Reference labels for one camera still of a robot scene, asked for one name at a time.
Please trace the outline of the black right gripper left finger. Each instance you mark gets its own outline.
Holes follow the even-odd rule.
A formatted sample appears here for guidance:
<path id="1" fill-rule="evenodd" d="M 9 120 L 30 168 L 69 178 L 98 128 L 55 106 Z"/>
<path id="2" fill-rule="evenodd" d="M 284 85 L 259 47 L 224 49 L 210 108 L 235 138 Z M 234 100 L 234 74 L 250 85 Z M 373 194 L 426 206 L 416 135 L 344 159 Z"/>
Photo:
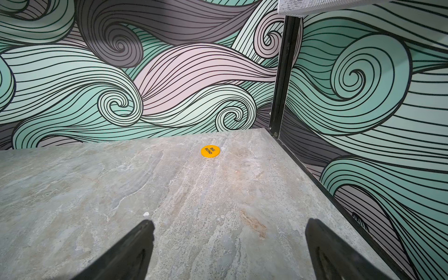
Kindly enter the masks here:
<path id="1" fill-rule="evenodd" d="M 144 280 L 154 248 L 155 225 L 143 220 L 75 280 Z"/>

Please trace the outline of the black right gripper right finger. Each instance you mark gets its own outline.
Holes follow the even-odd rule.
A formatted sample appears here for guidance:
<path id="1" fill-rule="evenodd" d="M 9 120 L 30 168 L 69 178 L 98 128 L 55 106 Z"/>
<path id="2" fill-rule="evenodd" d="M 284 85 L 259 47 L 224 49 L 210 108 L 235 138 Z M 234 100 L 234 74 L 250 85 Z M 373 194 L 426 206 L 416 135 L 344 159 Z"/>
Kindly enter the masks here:
<path id="1" fill-rule="evenodd" d="M 319 219 L 309 219 L 306 241 L 318 280 L 389 280 Z"/>

